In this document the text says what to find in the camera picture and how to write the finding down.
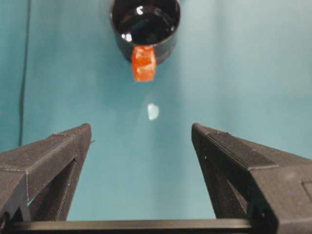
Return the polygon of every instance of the black cup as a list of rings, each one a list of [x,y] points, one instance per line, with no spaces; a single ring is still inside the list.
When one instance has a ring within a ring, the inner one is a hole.
[[[178,0],[114,0],[110,19],[117,45],[131,61],[136,46],[153,46],[157,64],[176,45],[180,23]]]

